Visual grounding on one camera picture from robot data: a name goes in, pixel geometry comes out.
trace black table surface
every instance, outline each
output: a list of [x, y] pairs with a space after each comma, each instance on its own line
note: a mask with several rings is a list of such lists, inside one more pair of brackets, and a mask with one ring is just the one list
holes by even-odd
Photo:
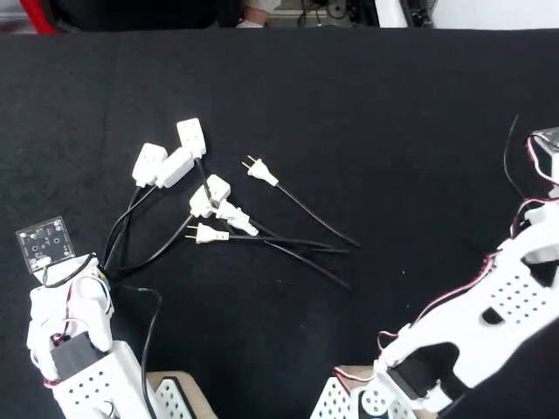
[[[220, 417], [308, 417], [331, 368], [370, 364], [397, 330], [469, 280], [520, 198], [545, 191], [522, 140], [559, 125], [559, 31], [169, 31], [0, 38], [3, 417], [61, 417], [29, 361], [29, 290], [14, 232], [63, 216], [79, 254], [101, 251], [134, 189], [145, 141], [173, 150], [199, 117], [204, 165], [231, 201], [287, 237], [342, 244], [240, 161], [261, 156], [295, 194], [362, 242], [319, 256], [345, 292], [272, 248], [177, 243], [131, 276], [164, 297], [149, 370], [190, 372]], [[194, 173], [156, 193], [130, 258], [188, 213]], [[153, 304], [117, 298], [114, 334], [141, 349]], [[447, 417], [558, 417], [557, 324]]]

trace electrical plug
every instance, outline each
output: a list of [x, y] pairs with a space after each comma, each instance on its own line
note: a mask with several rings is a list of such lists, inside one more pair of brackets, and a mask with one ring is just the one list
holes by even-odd
[[246, 173], [249, 176], [256, 177], [257, 179], [261, 179], [262, 181], [266, 181], [272, 186], [276, 186], [279, 183], [278, 178], [272, 175], [262, 159], [256, 160], [249, 155], [247, 155], [247, 157], [252, 160], [252, 165], [249, 165], [244, 161], [242, 161], [241, 163], [243, 164], [243, 166], [248, 168], [248, 172]]
[[219, 208], [214, 209], [216, 218], [225, 220], [231, 227], [242, 230], [250, 236], [257, 236], [259, 231], [250, 223], [250, 217], [240, 208], [224, 199]]
[[219, 231], [212, 229], [209, 225], [198, 223], [198, 226], [187, 225], [188, 229], [196, 230], [195, 236], [185, 236], [186, 238], [196, 239], [196, 244], [203, 244], [209, 242], [227, 241], [229, 240], [229, 233], [227, 231]]
[[167, 150], [164, 147], [146, 142], [141, 148], [132, 170], [136, 186], [145, 188], [146, 185], [153, 185], [157, 179], [157, 172], [165, 159], [167, 159]]
[[190, 151], [179, 147], [167, 160], [161, 163], [157, 171], [155, 185], [158, 188], [170, 188], [189, 173], [193, 167], [194, 160]]
[[[231, 194], [231, 186], [229, 183], [217, 175], [208, 177], [208, 188], [210, 189], [211, 199], [215, 203], [221, 203]], [[210, 201], [208, 201], [208, 196], [206, 195], [203, 185], [198, 188], [190, 198], [189, 204], [190, 214], [195, 217], [202, 216], [203, 218], [208, 218], [213, 212], [213, 206]]]
[[201, 159], [206, 154], [206, 142], [200, 120], [181, 120], [176, 123], [176, 129], [183, 147], [192, 153], [194, 159]]

